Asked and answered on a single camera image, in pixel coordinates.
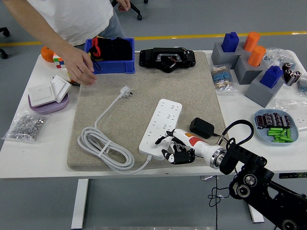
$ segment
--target blue bin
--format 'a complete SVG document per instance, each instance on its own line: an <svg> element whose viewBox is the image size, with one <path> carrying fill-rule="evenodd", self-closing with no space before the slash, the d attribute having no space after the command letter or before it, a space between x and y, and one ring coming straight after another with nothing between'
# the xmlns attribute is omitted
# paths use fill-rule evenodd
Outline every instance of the blue bin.
<svg viewBox="0 0 307 230"><path fill-rule="evenodd" d="M98 61L97 63L101 67L100 70L96 68L94 65L94 74L99 73L135 73L134 68L134 59L135 59L135 51L134 51L134 38L124 38L128 40L132 47L132 60L123 60L123 61ZM85 42L84 50L86 53L89 52L92 47L92 40L87 39Z"/></svg>

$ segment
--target purple dish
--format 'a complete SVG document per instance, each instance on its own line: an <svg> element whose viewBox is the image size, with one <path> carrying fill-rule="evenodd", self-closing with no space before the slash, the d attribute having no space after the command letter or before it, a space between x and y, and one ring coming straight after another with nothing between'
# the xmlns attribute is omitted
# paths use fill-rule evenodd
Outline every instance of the purple dish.
<svg viewBox="0 0 307 230"><path fill-rule="evenodd" d="M51 103L40 105L40 106L37 106L37 107L32 107L29 95L28 95L28 101L29 101L29 106L33 111L35 111L37 113L41 113L41 114L50 114L50 113L56 112L58 110L61 110L62 108L64 108L67 105L67 103L68 103L68 93L65 95L65 97L63 98L61 103L51 102Z"/></svg>

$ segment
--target white t-shirt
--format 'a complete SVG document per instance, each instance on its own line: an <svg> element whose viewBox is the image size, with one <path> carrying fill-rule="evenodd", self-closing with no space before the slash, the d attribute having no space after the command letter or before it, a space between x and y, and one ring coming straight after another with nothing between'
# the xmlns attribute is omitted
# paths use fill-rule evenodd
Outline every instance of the white t-shirt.
<svg viewBox="0 0 307 230"><path fill-rule="evenodd" d="M107 28L113 16L110 0L28 0L48 24L73 46Z"/></svg>

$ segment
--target person's arm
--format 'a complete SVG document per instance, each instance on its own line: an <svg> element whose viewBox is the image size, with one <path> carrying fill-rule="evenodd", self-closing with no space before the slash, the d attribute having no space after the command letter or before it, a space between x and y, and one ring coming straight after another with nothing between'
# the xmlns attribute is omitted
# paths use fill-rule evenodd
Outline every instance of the person's arm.
<svg viewBox="0 0 307 230"><path fill-rule="evenodd" d="M95 83L93 63L84 51L62 39L43 16L27 0L2 0L13 18L30 35L63 58L68 73L75 82L85 85Z"/></svg>

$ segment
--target power adapter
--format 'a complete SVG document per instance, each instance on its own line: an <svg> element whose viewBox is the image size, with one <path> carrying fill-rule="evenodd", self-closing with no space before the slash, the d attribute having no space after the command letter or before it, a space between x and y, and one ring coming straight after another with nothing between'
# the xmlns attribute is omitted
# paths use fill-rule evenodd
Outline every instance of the power adapter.
<svg viewBox="0 0 307 230"><path fill-rule="evenodd" d="M196 117L190 124L190 131L198 136L208 139L211 136L219 136L214 133L214 126L199 117Z"/></svg>

